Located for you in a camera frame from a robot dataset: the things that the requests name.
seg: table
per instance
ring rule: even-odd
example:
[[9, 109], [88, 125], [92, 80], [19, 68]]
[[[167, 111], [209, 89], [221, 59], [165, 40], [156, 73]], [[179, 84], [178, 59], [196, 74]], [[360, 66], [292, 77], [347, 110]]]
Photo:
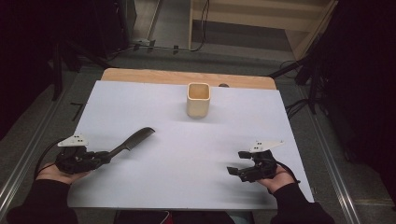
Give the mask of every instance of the table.
[[[206, 0], [191, 0], [192, 21], [200, 21]], [[314, 39], [326, 28], [335, 0], [211, 0], [207, 20], [283, 29], [296, 60], [302, 59]]]
[[[193, 81], [212, 86], [211, 106], [204, 119], [191, 119], [185, 112], [186, 84]], [[220, 83], [231, 88], [217, 87]], [[257, 110], [241, 109], [241, 104], [256, 103]], [[88, 150], [102, 151], [111, 150], [145, 126], [156, 133], [132, 152], [122, 151], [110, 164], [74, 184], [70, 206], [275, 209], [275, 198], [261, 185], [241, 182], [237, 176], [228, 175], [226, 167], [252, 166], [252, 161], [239, 159], [237, 152], [248, 150], [256, 140], [279, 138], [285, 144], [272, 150], [274, 157], [294, 171], [305, 197], [313, 202], [280, 94], [271, 78], [107, 69], [92, 90], [76, 133], [88, 138]]]

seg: black cable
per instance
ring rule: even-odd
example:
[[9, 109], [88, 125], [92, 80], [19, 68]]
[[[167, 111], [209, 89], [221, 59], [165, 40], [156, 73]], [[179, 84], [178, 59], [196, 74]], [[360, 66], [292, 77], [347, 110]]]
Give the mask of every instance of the black cable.
[[285, 170], [291, 175], [291, 177], [293, 177], [293, 179], [294, 179], [294, 181], [295, 181], [296, 183], [299, 184], [299, 183], [301, 182], [300, 180], [297, 179], [297, 177], [294, 175], [294, 172], [289, 168], [289, 166], [283, 164], [283, 163], [280, 162], [280, 161], [277, 161], [276, 163], [277, 163], [278, 165], [280, 165], [283, 169], [285, 169]]
[[42, 168], [42, 169], [39, 170], [40, 164], [41, 164], [41, 162], [43, 161], [44, 157], [47, 155], [47, 153], [48, 153], [56, 144], [62, 142], [64, 139], [65, 139], [65, 138], [61, 138], [61, 139], [56, 140], [55, 142], [51, 143], [51, 144], [44, 150], [44, 152], [41, 154], [40, 158], [38, 159], [37, 164], [35, 165], [35, 173], [34, 173], [34, 175], [33, 175], [33, 178], [34, 178], [34, 179], [37, 178], [38, 174], [39, 174], [42, 170], [44, 170], [45, 168], [48, 168], [48, 167], [51, 166], [51, 165], [49, 165], [49, 166], [44, 167], [44, 168]]
[[[116, 58], [120, 55], [120, 53], [122, 53], [122, 52], [124, 52], [125, 50], [128, 50], [128, 49], [123, 49], [123, 50], [114, 52], [114, 53], [113, 53], [114, 55], [113, 55], [110, 59], [104, 60], [104, 62], [109, 63], [109, 62], [113, 61], [114, 59], [116, 59]], [[84, 62], [84, 65], [93, 64], [92, 61], [87, 62], [87, 61], [83, 60], [83, 62]]]
[[201, 45], [197, 49], [192, 49], [191, 51], [198, 51], [202, 48], [204, 43], [206, 42], [206, 23], [207, 23], [207, 15], [209, 14], [209, 5], [210, 2], [209, 0], [206, 1], [204, 9], [202, 10], [202, 15], [201, 15], [201, 31], [202, 31], [202, 40], [201, 40]]
[[302, 65], [305, 65], [309, 61], [310, 61], [310, 56], [307, 55], [307, 56], [305, 56], [304, 58], [302, 58], [299, 61], [291, 63], [288, 66], [286, 66], [286, 67], [284, 67], [282, 69], [279, 69], [278, 71], [276, 71], [276, 72], [274, 72], [274, 73], [272, 73], [270, 75], [265, 75], [265, 76], [262, 76], [262, 77], [271, 77], [271, 78], [280, 77], [280, 76], [284, 75], [285, 73], [288, 73], [289, 71], [291, 71], [293, 69], [296, 69], [296, 68], [298, 68], [298, 67], [300, 67]]
[[[282, 69], [282, 66], [283, 66], [283, 64], [285, 64], [285, 63], [296, 63], [296, 61], [294, 61], [294, 60], [289, 60], [289, 61], [283, 62], [283, 63], [279, 66], [279, 70]], [[284, 76], [284, 77], [287, 77], [287, 78], [294, 78], [294, 77], [288, 77], [288, 76], [286, 76], [286, 73], [283, 74], [283, 76]]]
[[292, 105], [285, 106], [288, 119], [291, 119], [295, 114], [297, 114], [304, 106], [309, 103], [308, 99], [303, 99], [295, 102]]
[[169, 49], [169, 50], [191, 51], [191, 52], [200, 50], [206, 42], [206, 24], [207, 24], [207, 15], [209, 14], [209, 6], [210, 6], [210, 2], [209, 2], [209, 0], [206, 0], [205, 6], [202, 10], [202, 15], [201, 15], [202, 40], [201, 40], [201, 45], [197, 49], [173, 49], [173, 48], [167, 48], [167, 47], [142, 46], [142, 45], [138, 45], [138, 44], [132, 45], [128, 49], [134, 49], [135, 47], [139, 47], [142, 49]]

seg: floor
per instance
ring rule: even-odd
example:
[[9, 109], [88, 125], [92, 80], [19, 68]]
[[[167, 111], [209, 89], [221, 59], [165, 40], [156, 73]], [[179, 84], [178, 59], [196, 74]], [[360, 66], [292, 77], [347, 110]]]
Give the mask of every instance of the floor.
[[[135, 0], [135, 3], [138, 14], [133, 36], [135, 43], [148, 43], [155, 39], [157, 47], [171, 49], [178, 45], [183, 49], [188, 46], [188, 34], [183, 31], [188, 27], [186, 11], [189, 1]], [[201, 36], [199, 23], [194, 27], [197, 28], [194, 30], [193, 46], [197, 47]], [[180, 52], [169, 59], [171, 50], [158, 50], [150, 54], [139, 50], [124, 52], [112, 62], [119, 67], [193, 69], [197, 72], [265, 76], [294, 60], [284, 32], [273, 29], [259, 29], [258, 32], [265, 32], [260, 41], [257, 36], [251, 37], [246, 27], [235, 29], [211, 23], [207, 27], [207, 42], [200, 50], [202, 54]], [[7, 160], [15, 161], [2, 166], [5, 178], [2, 179], [1, 199], [6, 204], [2, 205], [0, 218], [6, 212], [3, 208], [21, 203], [22, 195], [30, 188], [32, 169], [28, 167], [37, 159], [37, 154], [33, 153], [35, 148], [44, 148], [51, 142], [50, 139], [74, 132], [77, 124], [71, 119], [78, 109], [70, 103], [84, 103], [102, 72], [97, 66], [89, 64], [79, 74], [64, 71], [66, 88], [62, 101], [48, 103], [51, 90], [43, 92], [0, 142], [1, 150], [7, 150]], [[285, 105], [306, 97], [309, 85], [296, 86], [292, 79], [295, 76], [296, 71], [291, 71], [276, 79]], [[329, 211], [336, 223], [395, 223], [396, 213], [391, 210], [394, 204], [378, 175], [365, 164], [346, 161], [332, 125], [320, 109], [317, 111], [314, 116], [308, 108], [304, 108], [290, 120], [315, 200]], [[261, 224], [269, 223], [275, 213], [256, 211], [253, 215], [256, 223]], [[78, 217], [81, 223], [112, 223], [114, 211], [78, 209]]]

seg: metal rail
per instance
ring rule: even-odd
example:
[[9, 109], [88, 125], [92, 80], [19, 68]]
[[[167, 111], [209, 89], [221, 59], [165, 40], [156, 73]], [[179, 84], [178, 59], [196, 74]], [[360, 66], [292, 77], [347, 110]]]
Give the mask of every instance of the metal rail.
[[3, 186], [0, 192], [0, 220], [6, 215], [8, 207], [14, 198], [18, 188], [29, 171], [29, 167], [33, 162], [33, 157], [37, 153], [37, 145], [40, 142], [44, 132], [46, 131], [50, 120], [55, 114], [60, 102], [64, 98], [64, 91], [59, 96], [58, 100], [52, 102], [44, 115], [43, 119], [38, 124], [35, 133], [33, 134], [29, 144], [21, 155], [20, 160], [9, 176], [6, 184]]
[[154, 16], [152, 17], [151, 24], [148, 28], [148, 36], [147, 36], [148, 41], [151, 40], [152, 34], [154, 33], [154, 27], [155, 27], [155, 24], [157, 23], [158, 14], [160, 13], [162, 3], [163, 3], [163, 0], [158, 0], [157, 6], [155, 7]]
[[[301, 96], [305, 99], [308, 98], [307, 94], [302, 90], [302, 88], [298, 87], [298, 90]], [[312, 115], [309, 109], [306, 109], [309, 114], [309, 118], [312, 121], [312, 124], [315, 129], [315, 133], [320, 142], [320, 148], [323, 153], [323, 158], [326, 164], [326, 167], [329, 171], [330, 178], [332, 180], [332, 184], [335, 189], [335, 193], [337, 194], [338, 201], [344, 211], [344, 215], [346, 216], [346, 221], [349, 224], [361, 224], [361, 220], [359, 219], [358, 213], [356, 211], [355, 205], [352, 202], [352, 199], [347, 190], [347, 186], [345, 184], [344, 179], [341, 177], [340, 171], [337, 168], [337, 165], [332, 157], [332, 153], [329, 145], [327, 144], [325, 134], [323, 133], [318, 119], [316, 116]]]

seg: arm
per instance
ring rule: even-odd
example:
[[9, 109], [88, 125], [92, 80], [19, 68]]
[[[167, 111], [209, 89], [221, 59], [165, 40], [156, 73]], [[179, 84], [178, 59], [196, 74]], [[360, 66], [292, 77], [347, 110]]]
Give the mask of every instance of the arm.
[[52, 165], [41, 171], [21, 206], [7, 214], [9, 224], [77, 224], [75, 211], [67, 206], [70, 185], [88, 173], [68, 175]]
[[273, 179], [261, 179], [258, 182], [273, 192], [277, 201], [277, 215], [272, 224], [304, 223], [333, 224], [334, 220], [319, 203], [306, 200], [297, 183], [282, 167], [277, 167]]

